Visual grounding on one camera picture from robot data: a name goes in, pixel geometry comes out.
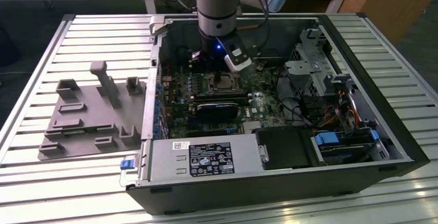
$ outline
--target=warning label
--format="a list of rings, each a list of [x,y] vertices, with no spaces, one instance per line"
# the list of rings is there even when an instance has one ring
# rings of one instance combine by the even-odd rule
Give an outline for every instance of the warning label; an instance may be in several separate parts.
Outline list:
[[[233,160],[229,143],[188,146],[189,175],[192,177],[232,174]]]

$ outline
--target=blue clip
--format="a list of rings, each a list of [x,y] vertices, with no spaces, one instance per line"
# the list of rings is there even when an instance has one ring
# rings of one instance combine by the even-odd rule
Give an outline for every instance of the blue clip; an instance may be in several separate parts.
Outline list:
[[[339,143],[336,134],[333,132],[317,133],[315,136],[315,141],[317,145]]]
[[[120,170],[126,170],[126,169],[134,169],[133,159],[130,159],[130,160],[122,160],[120,162]]]
[[[373,141],[377,141],[380,139],[375,130],[371,130],[371,136]]]

